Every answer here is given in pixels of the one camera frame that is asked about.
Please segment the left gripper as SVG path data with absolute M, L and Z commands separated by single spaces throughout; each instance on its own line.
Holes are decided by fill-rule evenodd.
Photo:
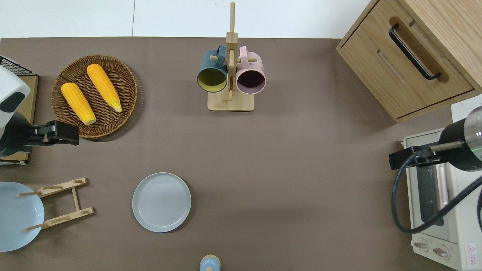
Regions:
M 46 125 L 34 125 L 27 146 L 52 146 L 55 144 L 79 145 L 79 127 L 52 120 Z

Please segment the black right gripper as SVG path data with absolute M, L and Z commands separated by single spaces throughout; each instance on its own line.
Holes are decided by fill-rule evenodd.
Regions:
M 427 165 L 434 159 L 434 153 L 429 147 L 408 147 L 401 151 L 389 154 L 389 164 L 391 170 L 401 168 L 404 162 L 414 154 L 414 158 L 408 162 L 406 167 Z

